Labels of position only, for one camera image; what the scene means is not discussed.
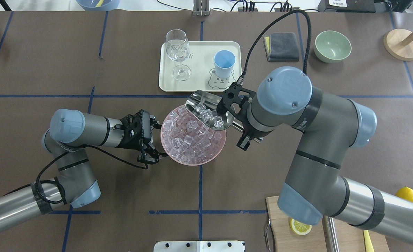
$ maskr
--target yellow lemon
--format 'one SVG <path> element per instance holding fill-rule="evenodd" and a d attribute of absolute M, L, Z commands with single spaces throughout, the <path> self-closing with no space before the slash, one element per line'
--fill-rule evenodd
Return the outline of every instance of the yellow lemon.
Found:
<path fill-rule="evenodd" d="M 398 190 L 396 196 L 399 198 L 405 199 L 406 201 L 413 202 L 413 189 L 408 187 L 403 187 Z"/>
<path fill-rule="evenodd" d="M 307 235 L 311 231 L 312 225 L 307 225 L 297 220 L 291 219 L 291 229 L 297 235 L 304 236 L 304 235 Z"/>

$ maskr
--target wine glass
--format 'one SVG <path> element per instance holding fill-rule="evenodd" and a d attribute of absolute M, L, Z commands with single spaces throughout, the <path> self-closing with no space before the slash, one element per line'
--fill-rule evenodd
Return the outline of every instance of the wine glass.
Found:
<path fill-rule="evenodd" d="M 185 81 L 191 76 L 191 69 L 181 64 L 189 56 L 189 41 L 186 33 L 180 29 L 170 30 L 166 34 L 166 54 L 178 65 L 172 70 L 172 76 L 178 81 Z"/>

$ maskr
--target gray cloth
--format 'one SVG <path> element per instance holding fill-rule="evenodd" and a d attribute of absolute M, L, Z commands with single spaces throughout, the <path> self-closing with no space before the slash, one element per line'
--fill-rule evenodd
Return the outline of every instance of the gray cloth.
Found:
<path fill-rule="evenodd" d="M 264 38 L 265 53 L 268 62 L 298 62 L 299 50 L 296 34 L 293 32 L 272 33 L 270 45 L 267 45 Z"/>

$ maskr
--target black box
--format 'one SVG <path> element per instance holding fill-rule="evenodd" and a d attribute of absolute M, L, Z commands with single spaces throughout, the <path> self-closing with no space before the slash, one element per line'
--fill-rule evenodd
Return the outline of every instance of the black box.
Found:
<path fill-rule="evenodd" d="M 321 0 L 320 12 L 365 12 L 374 13 L 374 0 Z"/>

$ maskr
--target brown table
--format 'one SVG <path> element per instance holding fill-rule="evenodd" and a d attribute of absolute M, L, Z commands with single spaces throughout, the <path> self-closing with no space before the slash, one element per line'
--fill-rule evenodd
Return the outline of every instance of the brown table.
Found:
<path fill-rule="evenodd" d="M 242 64 L 260 31 L 278 13 L 191 12 L 0 12 L 0 196 L 35 180 L 51 161 L 40 145 L 59 108 L 122 118 L 144 109 L 160 121 L 184 104 L 187 93 L 158 87 L 160 47 L 168 30 L 191 41 L 236 41 Z M 382 39 L 393 27 L 413 30 L 413 14 L 310 13 L 312 39 L 336 30 L 353 52 L 339 64 L 324 64 L 311 51 L 308 75 L 323 90 L 371 107 L 378 126 L 370 143 L 350 150 L 342 175 L 394 194 L 413 188 L 413 62 L 390 56 Z M 292 15 L 271 32 L 301 32 Z M 256 90 L 277 67 L 262 43 L 254 49 L 245 79 Z M 157 241 L 244 240 L 247 251 L 265 251 L 264 199 L 279 195 L 301 133 L 280 126 L 247 152 L 230 129 L 222 153 L 201 167 L 169 158 L 149 170 L 88 150 L 101 198 L 80 209 L 62 207 L 0 233 L 0 251 L 152 251 Z M 154 133 L 158 148 L 159 132 Z M 109 149 L 134 160 L 133 150 Z M 50 169 L 43 177 L 53 177 Z M 392 252 L 413 247 L 388 239 Z"/>

